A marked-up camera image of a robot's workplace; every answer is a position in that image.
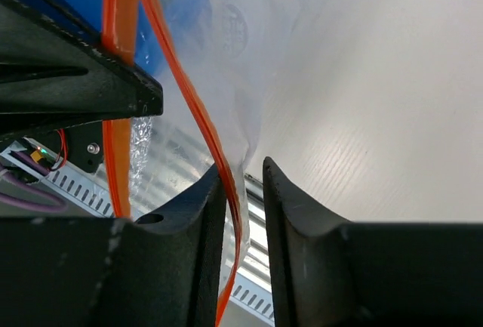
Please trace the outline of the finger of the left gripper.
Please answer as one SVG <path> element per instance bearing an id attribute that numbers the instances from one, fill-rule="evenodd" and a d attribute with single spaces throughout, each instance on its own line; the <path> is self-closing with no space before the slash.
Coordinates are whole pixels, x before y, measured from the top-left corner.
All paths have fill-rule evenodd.
<path id="1" fill-rule="evenodd" d="M 163 113 L 161 85 L 65 0 L 1 0 L 1 140 Z"/>

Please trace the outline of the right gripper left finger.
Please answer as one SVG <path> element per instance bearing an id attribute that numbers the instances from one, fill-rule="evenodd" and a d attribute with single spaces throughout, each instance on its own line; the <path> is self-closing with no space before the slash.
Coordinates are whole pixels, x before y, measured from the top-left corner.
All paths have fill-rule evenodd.
<path id="1" fill-rule="evenodd" d="M 213 326 L 226 197 L 211 167 L 137 221 L 1 221 L 3 326 Z"/>

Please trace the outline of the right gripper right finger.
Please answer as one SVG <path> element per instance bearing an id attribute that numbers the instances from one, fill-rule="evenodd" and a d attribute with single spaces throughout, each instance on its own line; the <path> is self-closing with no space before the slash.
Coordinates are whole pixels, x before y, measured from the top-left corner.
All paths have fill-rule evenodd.
<path id="1" fill-rule="evenodd" d="M 263 162 L 277 326 L 480 326 L 482 226 L 355 222 Z"/>

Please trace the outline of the clear zip bag orange zipper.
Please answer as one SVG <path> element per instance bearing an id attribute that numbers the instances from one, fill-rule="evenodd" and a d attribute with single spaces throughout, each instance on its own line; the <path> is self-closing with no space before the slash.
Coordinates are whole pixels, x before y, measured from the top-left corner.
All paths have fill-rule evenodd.
<path id="1" fill-rule="evenodd" d="M 207 18 L 201 34 L 174 40 L 161 0 L 102 0 L 101 39 L 126 64 L 159 82 L 165 111 L 159 117 L 205 145 L 227 196 L 217 318 L 221 319 L 249 246 L 246 168 L 260 138 L 263 98 L 275 81 L 300 0 L 231 0 L 248 27 L 246 48 L 225 57 Z M 103 146 L 112 205 L 131 215 L 131 120 L 103 123 Z"/>

